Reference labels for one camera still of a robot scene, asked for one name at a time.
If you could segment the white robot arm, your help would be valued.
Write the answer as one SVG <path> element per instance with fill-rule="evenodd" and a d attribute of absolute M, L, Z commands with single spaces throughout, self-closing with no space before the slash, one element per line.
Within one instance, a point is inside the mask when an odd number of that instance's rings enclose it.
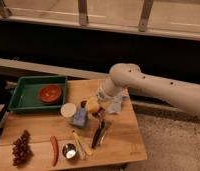
<path fill-rule="evenodd" d="M 200 119 L 199 84 L 147 75 L 136 64 L 118 63 L 111 67 L 96 96 L 107 101 L 126 88 L 138 89 Z"/>

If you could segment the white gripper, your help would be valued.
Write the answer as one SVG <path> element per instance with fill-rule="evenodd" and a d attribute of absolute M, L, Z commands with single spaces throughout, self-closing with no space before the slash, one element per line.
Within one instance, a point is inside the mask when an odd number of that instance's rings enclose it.
<path fill-rule="evenodd" d="M 96 91 L 96 97 L 98 99 L 98 102 L 100 103 L 100 105 L 104 108 L 107 109 L 110 104 L 112 103 L 113 98 L 110 97 L 109 95 L 107 95 L 105 93 L 105 91 L 99 87 Z"/>

